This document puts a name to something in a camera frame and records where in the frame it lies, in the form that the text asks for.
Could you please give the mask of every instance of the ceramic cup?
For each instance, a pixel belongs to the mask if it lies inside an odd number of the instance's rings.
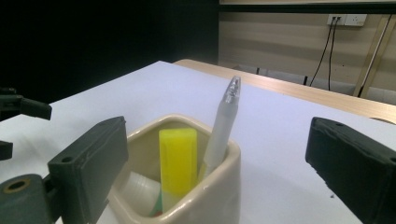
[[[131,172],[161,182],[159,130],[194,128],[198,133],[198,167],[205,154],[210,129],[200,121],[182,115],[156,119],[128,135],[129,160],[122,168],[108,196],[109,204],[121,223],[130,224],[237,224],[240,214],[239,146],[229,141],[223,163],[168,211],[157,217],[138,214],[122,197]]]

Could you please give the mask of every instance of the power socket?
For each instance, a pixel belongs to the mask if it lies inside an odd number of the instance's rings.
[[[327,24],[335,25],[337,18],[339,18],[337,22],[337,26],[346,24],[347,14],[329,14],[329,18],[327,19]]]
[[[327,19],[328,25],[335,25],[337,18],[337,26],[363,26],[366,21],[367,14],[329,14]]]
[[[367,14],[347,14],[345,26],[363,26]]]

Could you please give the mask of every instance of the white table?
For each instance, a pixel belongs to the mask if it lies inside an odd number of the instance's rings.
[[[50,121],[5,120],[0,139],[14,143],[14,155],[0,161],[0,182],[31,173],[44,177],[50,159],[104,119],[124,116],[127,133],[170,113],[212,126],[228,83],[158,62],[53,103]],[[313,117],[335,119],[396,148],[395,125],[244,84],[231,136],[242,150],[241,224],[360,223],[304,160]],[[111,221],[106,210],[100,222]]]

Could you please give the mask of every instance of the wall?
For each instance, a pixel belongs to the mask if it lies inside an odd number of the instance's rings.
[[[245,64],[312,77],[329,33],[327,19],[327,14],[220,13],[219,64]],[[332,80],[358,81],[380,19],[381,15],[368,15],[363,27],[337,26]],[[395,38],[393,35],[389,42],[373,84],[393,91]],[[331,43],[318,72],[320,78],[328,76],[330,47]]]

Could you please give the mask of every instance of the black cable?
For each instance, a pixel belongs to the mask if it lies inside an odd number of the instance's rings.
[[[314,82],[315,77],[316,77],[317,74],[318,74],[318,70],[319,70],[319,68],[320,68],[321,62],[323,61],[324,53],[326,52],[327,45],[329,44],[329,39],[330,39],[330,34],[331,34],[331,33],[332,33],[332,24],[330,25],[329,34],[327,35],[326,46],[324,47],[322,56],[321,56],[321,58],[320,58],[320,62],[319,62],[318,68],[317,68],[317,72],[314,74],[314,77],[312,77],[312,80],[311,80],[311,83],[309,84],[309,86],[312,86],[312,83]]]
[[[332,47],[334,47],[334,37],[335,37],[335,29],[337,28],[337,22],[340,20],[337,17],[335,21],[334,29],[332,29]],[[328,89],[330,90],[330,76],[332,75],[332,49],[330,50],[330,57],[329,57],[329,80],[328,80]]]

